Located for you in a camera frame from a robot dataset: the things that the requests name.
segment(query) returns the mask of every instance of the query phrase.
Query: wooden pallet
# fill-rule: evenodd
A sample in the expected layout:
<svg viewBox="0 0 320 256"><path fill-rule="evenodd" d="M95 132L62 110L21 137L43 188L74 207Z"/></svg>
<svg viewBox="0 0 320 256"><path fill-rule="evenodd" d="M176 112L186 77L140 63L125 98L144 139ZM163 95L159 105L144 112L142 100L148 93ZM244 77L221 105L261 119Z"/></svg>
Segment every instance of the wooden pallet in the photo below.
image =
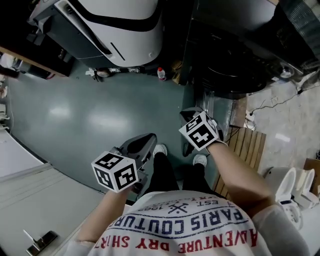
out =
<svg viewBox="0 0 320 256"><path fill-rule="evenodd" d="M225 141L237 156L257 172L264 151L266 137L266 134L252 131L248 128L229 127ZM220 174L215 179L212 190L230 200L228 190Z"/></svg>

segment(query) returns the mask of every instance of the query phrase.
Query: cube with fiducial marker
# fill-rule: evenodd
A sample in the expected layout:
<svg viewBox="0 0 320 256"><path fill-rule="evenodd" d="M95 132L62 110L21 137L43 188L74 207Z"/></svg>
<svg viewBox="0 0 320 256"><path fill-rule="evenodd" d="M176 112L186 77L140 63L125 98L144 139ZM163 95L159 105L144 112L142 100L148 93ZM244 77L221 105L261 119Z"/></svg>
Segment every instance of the cube with fiducial marker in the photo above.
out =
<svg viewBox="0 0 320 256"><path fill-rule="evenodd" d="M98 183L116 193L138 182L134 159L111 152L103 152L91 166Z"/></svg>
<svg viewBox="0 0 320 256"><path fill-rule="evenodd" d="M181 127L179 132L198 151L201 151L219 138L217 123L211 120L205 111Z"/></svg>

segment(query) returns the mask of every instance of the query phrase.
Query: marble floor tile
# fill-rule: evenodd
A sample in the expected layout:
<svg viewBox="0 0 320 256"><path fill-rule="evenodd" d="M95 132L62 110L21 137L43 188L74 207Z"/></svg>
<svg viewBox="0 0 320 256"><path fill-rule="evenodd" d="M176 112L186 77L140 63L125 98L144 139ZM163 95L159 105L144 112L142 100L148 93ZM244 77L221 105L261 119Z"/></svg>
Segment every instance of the marble floor tile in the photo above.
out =
<svg viewBox="0 0 320 256"><path fill-rule="evenodd" d="M247 110L275 106L296 94L292 83L279 84L250 95ZM259 173L270 167L303 168L306 158L315 158L320 149L319 98L317 82L283 104L254 111L256 130L267 135Z"/></svg>

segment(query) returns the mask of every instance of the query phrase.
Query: bottle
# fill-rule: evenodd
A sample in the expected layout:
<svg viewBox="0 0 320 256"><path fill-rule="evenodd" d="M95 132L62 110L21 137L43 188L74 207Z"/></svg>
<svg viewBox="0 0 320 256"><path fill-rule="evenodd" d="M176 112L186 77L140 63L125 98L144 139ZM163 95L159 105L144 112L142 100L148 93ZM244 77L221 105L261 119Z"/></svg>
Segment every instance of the bottle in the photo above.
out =
<svg viewBox="0 0 320 256"><path fill-rule="evenodd" d="M158 74L159 80L165 81L167 79L166 72L163 70L162 67L158 67L157 74Z"/></svg>

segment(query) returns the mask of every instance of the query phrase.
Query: foot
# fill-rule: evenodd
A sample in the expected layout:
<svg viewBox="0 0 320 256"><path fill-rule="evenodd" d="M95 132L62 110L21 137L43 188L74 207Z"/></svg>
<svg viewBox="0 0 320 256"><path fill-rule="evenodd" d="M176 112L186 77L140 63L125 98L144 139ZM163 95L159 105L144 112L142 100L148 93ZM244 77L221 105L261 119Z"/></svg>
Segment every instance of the foot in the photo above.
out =
<svg viewBox="0 0 320 256"><path fill-rule="evenodd" d="M165 144L157 144L153 151L153 157L155 157L156 153L164 153L165 155L167 155L168 152Z"/></svg>
<svg viewBox="0 0 320 256"><path fill-rule="evenodd" d="M204 167L207 165L207 158L204 154L196 154L193 158L193 165L195 164L201 164Z"/></svg>

